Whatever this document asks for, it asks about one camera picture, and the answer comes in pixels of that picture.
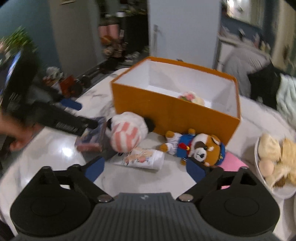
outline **marble table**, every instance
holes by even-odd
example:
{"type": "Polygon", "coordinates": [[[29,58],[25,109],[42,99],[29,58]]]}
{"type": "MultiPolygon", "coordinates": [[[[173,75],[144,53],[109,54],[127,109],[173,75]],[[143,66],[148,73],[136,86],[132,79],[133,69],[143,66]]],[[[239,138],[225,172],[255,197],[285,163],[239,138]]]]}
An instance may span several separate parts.
{"type": "MultiPolygon", "coordinates": [[[[87,91],[77,100],[83,104],[82,110],[72,110],[71,112],[86,117],[102,115],[106,118],[112,117],[115,110],[112,105],[110,81],[125,70],[127,69],[114,72],[87,91]]],[[[241,98],[241,106],[241,124],[226,148],[247,161],[250,169],[254,171],[254,144],[262,132],[269,131],[278,136],[291,138],[295,138],[296,134],[288,126],[285,126],[280,118],[275,117],[276,123],[264,123],[264,128],[262,128],[262,118],[270,119],[269,115],[276,114],[266,110],[262,111],[260,118],[252,111],[259,108],[257,104],[244,98],[241,98]]],[[[11,227],[14,234],[16,234],[16,230],[9,217],[10,206],[42,166],[51,166],[53,170],[61,170],[75,163],[85,164],[82,154],[74,148],[75,139],[76,137],[73,135],[44,128],[4,174],[0,181],[0,214],[1,219],[11,227]]],[[[150,133],[140,146],[156,148],[164,141],[164,137],[150,133]]],[[[185,167],[180,164],[179,158],[166,154],[164,165],[159,171],[116,166],[106,162],[104,172],[97,178],[95,184],[112,196],[120,192],[170,192],[173,198],[176,198],[191,188],[195,182],[187,174],[185,167]]],[[[281,240],[289,240],[296,232],[293,221],[293,199],[276,199],[276,201],[281,209],[281,217],[274,234],[281,240]]]]}

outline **light green fabric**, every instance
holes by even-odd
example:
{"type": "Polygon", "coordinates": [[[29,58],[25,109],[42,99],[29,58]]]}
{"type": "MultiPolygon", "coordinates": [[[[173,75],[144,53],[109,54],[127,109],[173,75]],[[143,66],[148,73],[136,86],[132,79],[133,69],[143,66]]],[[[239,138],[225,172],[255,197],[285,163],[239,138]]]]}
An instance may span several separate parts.
{"type": "Polygon", "coordinates": [[[296,129],[296,78],[281,74],[276,101],[277,110],[296,129]]]}

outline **gray ribbed surface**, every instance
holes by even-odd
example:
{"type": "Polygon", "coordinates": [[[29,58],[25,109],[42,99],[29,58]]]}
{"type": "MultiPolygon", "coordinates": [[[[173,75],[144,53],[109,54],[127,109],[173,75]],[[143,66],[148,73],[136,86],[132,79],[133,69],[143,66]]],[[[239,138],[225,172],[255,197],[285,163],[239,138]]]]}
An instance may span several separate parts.
{"type": "Polygon", "coordinates": [[[173,200],[170,193],[119,194],[118,199],[98,204],[78,229],[54,238],[19,235],[14,241],[279,241],[272,233],[239,238],[209,226],[192,203],[173,200]]]}

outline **human hand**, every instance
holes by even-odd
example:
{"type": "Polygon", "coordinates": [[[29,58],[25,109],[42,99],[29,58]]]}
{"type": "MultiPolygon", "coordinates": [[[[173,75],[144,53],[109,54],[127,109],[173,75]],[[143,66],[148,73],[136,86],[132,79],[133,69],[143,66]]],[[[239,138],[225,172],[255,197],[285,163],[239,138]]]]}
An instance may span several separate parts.
{"type": "Polygon", "coordinates": [[[0,134],[16,138],[10,144],[10,150],[20,150],[26,146],[34,137],[34,134],[41,130],[41,126],[25,126],[17,119],[0,113],[0,134]]]}

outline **small box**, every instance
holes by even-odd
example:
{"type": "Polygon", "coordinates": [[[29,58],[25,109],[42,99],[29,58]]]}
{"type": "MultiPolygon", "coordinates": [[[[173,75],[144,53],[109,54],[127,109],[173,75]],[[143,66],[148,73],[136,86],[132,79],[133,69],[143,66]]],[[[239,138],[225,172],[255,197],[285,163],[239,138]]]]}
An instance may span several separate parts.
{"type": "Polygon", "coordinates": [[[112,81],[116,112],[131,111],[155,122],[154,132],[216,135],[225,145],[240,122],[237,81],[205,67],[147,57],[112,81]],[[193,91],[205,101],[197,105],[178,97],[193,91]]]}

